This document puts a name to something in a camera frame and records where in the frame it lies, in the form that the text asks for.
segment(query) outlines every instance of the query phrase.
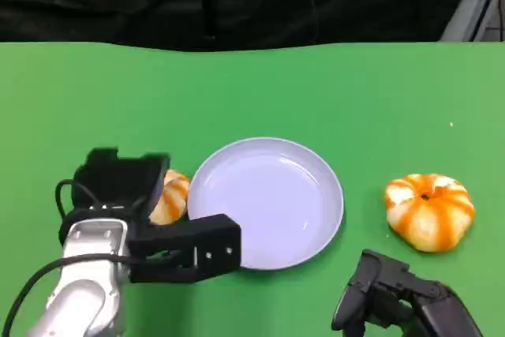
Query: green tabletop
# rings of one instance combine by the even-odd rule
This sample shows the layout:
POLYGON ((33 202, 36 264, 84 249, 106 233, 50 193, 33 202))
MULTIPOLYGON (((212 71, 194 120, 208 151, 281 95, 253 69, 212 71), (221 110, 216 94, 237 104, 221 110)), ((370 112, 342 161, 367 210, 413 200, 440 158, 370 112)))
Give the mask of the green tabletop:
MULTIPOLYGON (((502 44, 356 44, 187 54, 102 44, 0 45, 0 320, 28 277, 58 258, 54 185, 96 146, 169 152, 192 175, 213 151, 283 137, 339 176, 345 222, 319 256, 278 272, 125 288, 127 336, 340 335, 331 316, 360 252, 375 249, 458 291, 482 332, 505 329, 502 44), (457 178, 476 216, 461 245, 430 255, 388 228, 383 188, 409 173, 457 178)), ((30 293, 24 335, 58 273, 30 293)), ((370 328, 371 336, 400 335, 370 328)))

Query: orange striped pumpkin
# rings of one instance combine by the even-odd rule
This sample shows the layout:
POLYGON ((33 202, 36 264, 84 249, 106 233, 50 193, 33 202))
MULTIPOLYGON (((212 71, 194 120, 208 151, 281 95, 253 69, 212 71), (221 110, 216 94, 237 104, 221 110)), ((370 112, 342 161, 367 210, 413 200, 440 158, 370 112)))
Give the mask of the orange striped pumpkin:
POLYGON ((440 174, 395 179, 386 187, 385 201, 391 228, 424 252, 454 248, 474 215, 465 187, 440 174))
POLYGON ((161 197, 155 209, 149 215, 151 223, 158 225, 171 224, 179 220, 186 212, 189 179, 175 171, 168 170, 161 197))

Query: black backdrop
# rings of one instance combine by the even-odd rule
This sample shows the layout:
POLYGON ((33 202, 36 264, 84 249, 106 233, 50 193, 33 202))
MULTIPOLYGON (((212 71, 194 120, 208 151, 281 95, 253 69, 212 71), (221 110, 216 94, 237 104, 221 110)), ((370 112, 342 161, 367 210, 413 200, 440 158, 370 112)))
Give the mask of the black backdrop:
POLYGON ((436 41, 459 0, 0 0, 0 41, 184 51, 436 41))

